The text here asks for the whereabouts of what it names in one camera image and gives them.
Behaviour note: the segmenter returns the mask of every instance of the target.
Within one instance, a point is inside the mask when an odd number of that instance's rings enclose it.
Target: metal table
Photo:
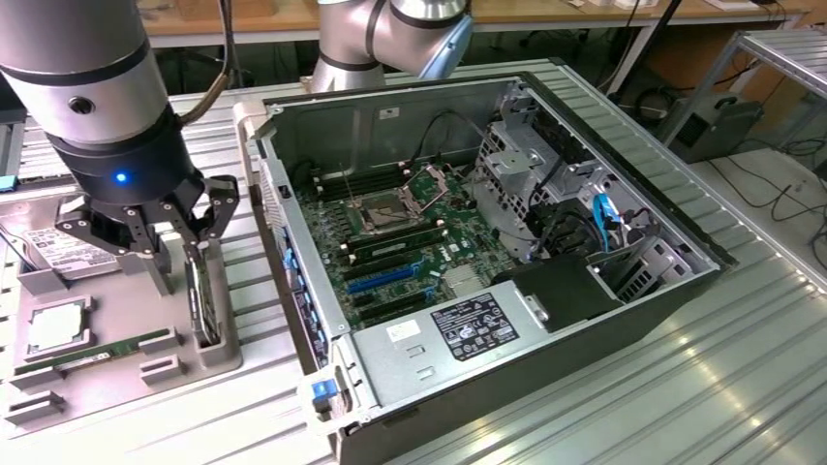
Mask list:
[[[456,76],[514,71],[546,82],[741,266],[638,344],[394,463],[825,463],[823,280],[751,230],[749,217],[569,68],[537,60],[467,67]],[[196,163],[238,174],[231,103],[302,91],[296,84],[228,93],[186,132]],[[174,105],[180,111],[194,102],[191,96]],[[34,125],[24,139],[24,168],[58,169]],[[242,284],[262,253],[244,221],[227,235],[227,246],[236,244],[228,261],[239,266],[230,279]],[[47,454],[62,463],[334,462],[327,441],[302,423],[299,361],[274,298],[270,281],[234,291],[246,356],[236,372],[23,437],[0,446],[11,448],[0,456],[27,453],[30,463]],[[8,302],[0,308],[8,312]]]
[[[762,64],[770,65],[810,92],[827,99],[827,29],[738,32],[693,92],[687,105],[682,107],[679,117],[671,119],[671,124],[665,125],[659,131],[659,139],[667,146],[739,51],[749,52]]]

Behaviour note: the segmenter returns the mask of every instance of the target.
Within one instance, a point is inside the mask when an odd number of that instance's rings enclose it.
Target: motherboard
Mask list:
[[[299,200],[354,328],[482,290],[515,266],[447,164],[315,178]]]

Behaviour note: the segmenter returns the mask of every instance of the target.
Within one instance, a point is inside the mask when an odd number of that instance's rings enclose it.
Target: metal panel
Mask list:
[[[638,344],[394,463],[819,462],[827,456],[827,305],[817,286],[771,247],[771,238],[757,238],[747,219],[733,217],[730,206],[725,211],[675,156],[655,148],[645,130],[566,69],[535,60],[467,67],[455,76],[523,70],[553,90],[571,91],[578,112],[606,138],[634,147],[621,153],[643,171],[654,170],[653,181],[666,185],[742,265]],[[187,140],[232,139],[234,101],[302,92],[294,84],[227,93],[187,129]],[[176,98],[176,109],[195,100]],[[59,163],[32,126],[23,156],[31,163]],[[263,249],[252,218],[234,223],[223,249],[226,261],[239,266],[232,279],[246,280],[262,274]],[[10,269],[0,267],[3,273]],[[10,311],[6,295],[0,316]],[[120,463],[123,453],[138,463],[332,463],[327,441],[308,433],[299,415],[300,368],[270,283],[232,291],[232,304],[246,356],[236,372],[0,445],[0,456],[24,450],[31,463],[52,453],[64,454],[64,463],[90,454]],[[15,448],[10,455],[6,447]]]

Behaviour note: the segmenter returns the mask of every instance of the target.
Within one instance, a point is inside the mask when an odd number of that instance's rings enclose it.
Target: gray parts tray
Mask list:
[[[206,348],[192,336],[180,241],[167,246],[174,264],[171,295],[159,295],[148,273],[127,276],[123,272],[78,280],[68,291],[39,297],[20,292],[15,376],[8,380],[20,392],[11,399],[14,410],[3,413],[6,421],[18,426],[14,437],[240,366],[219,245],[211,244],[206,257],[223,340]],[[74,352],[47,349],[43,352],[48,357],[32,358],[32,315],[72,302],[84,303],[80,343],[66,345],[74,345]],[[24,410],[30,399],[40,397],[60,399],[60,407],[39,409],[30,415]]]

